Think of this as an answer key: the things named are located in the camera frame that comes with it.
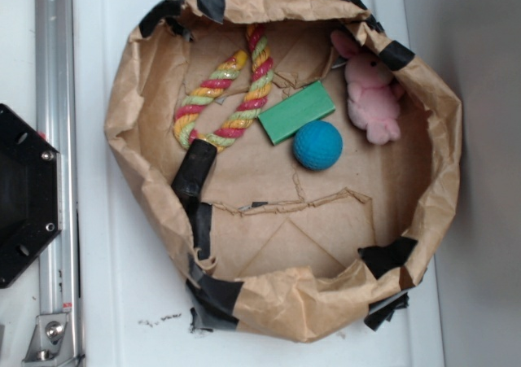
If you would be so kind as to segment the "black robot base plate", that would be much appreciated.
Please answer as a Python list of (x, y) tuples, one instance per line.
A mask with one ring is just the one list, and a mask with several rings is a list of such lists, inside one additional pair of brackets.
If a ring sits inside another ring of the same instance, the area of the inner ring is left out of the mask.
[(2, 104), (2, 289), (16, 281), (60, 229), (59, 152)]

